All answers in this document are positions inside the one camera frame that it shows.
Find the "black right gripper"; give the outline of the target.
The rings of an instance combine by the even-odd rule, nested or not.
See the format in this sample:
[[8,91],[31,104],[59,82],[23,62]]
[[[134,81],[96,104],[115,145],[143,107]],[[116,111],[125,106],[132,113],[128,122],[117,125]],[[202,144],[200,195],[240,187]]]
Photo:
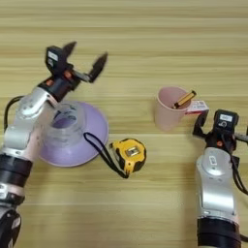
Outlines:
[[[205,137],[205,133],[203,132],[202,127],[205,123],[207,116],[207,111],[203,111],[198,116],[193,130],[194,136]],[[206,135],[207,147],[214,147],[223,150],[236,150],[236,146],[239,141],[245,142],[248,145],[248,126],[246,130],[246,135],[228,131],[211,131]]]

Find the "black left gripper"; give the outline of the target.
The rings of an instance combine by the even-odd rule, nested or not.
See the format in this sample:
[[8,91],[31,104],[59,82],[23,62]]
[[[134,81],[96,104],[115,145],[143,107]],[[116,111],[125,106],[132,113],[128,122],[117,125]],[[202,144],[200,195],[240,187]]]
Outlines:
[[[70,42],[63,47],[65,58],[73,52],[76,42]],[[39,86],[50,94],[57,102],[61,102],[65,96],[77,89],[82,81],[94,82],[107,63],[108,54],[102,54],[93,64],[92,70],[88,74],[82,74],[75,70],[66,70],[61,75],[51,76],[41,82]]]

